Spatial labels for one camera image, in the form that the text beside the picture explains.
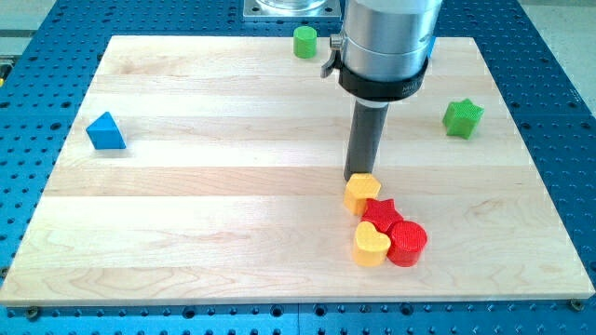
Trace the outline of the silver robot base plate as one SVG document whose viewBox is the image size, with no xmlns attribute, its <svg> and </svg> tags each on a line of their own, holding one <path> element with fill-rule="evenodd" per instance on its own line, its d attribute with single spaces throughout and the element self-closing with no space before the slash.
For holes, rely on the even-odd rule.
<svg viewBox="0 0 596 335">
<path fill-rule="evenodd" d="M 340 19 L 339 0 L 244 0 L 243 18 L 251 20 Z"/>
</svg>

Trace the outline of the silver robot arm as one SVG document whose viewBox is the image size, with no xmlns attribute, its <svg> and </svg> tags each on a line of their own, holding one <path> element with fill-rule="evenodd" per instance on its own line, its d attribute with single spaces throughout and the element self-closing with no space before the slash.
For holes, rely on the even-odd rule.
<svg viewBox="0 0 596 335">
<path fill-rule="evenodd" d="M 320 76 L 339 72 L 353 96 L 374 102 L 406 99 L 423 83 L 441 0 L 347 0 L 341 31 L 330 36 Z"/>
</svg>

